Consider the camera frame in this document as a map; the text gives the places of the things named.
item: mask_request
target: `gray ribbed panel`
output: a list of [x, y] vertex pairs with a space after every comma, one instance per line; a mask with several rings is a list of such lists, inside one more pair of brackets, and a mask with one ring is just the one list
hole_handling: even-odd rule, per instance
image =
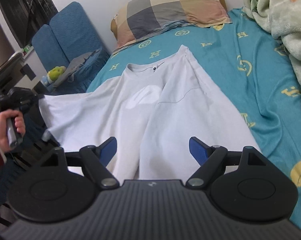
[[201, 191], [180, 181], [126, 181], [102, 192], [78, 217], [50, 225], [17, 221], [2, 235], [11, 240], [299, 240], [301, 231], [284, 220], [248, 225], [220, 214]]

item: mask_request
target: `chair backrest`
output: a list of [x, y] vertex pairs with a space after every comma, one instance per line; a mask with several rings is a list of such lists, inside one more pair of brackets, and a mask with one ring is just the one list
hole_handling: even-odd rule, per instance
[[47, 72], [56, 66], [68, 67], [69, 60], [50, 26], [45, 24], [39, 29], [32, 39], [32, 45]]
[[51, 19], [49, 25], [69, 61], [103, 46], [78, 2], [66, 6]]

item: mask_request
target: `metal screw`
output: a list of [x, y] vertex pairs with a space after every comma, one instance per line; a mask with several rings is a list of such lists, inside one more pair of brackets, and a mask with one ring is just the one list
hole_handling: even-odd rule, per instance
[[116, 185], [117, 181], [113, 178], [102, 179], [101, 184], [105, 187], [111, 187]]
[[204, 184], [204, 181], [200, 178], [192, 178], [188, 180], [188, 184], [192, 187], [199, 187]]

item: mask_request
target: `plush toy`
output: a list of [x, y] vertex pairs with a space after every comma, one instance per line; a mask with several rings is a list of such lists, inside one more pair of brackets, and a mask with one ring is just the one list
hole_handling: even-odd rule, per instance
[[53, 84], [59, 76], [61, 76], [66, 70], [65, 66], [61, 67], [55, 67], [52, 70], [50, 70], [46, 76], [42, 77], [42, 83], [45, 87], [48, 87], [49, 85]]

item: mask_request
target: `white logo on shirt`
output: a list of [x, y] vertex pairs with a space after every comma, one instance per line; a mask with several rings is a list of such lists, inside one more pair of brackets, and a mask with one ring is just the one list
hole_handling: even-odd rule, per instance
[[155, 85], [149, 85], [143, 87], [141, 90], [136, 92], [131, 98], [129, 98], [126, 108], [132, 109], [140, 104], [152, 104], [160, 98], [162, 90], [160, 87]]

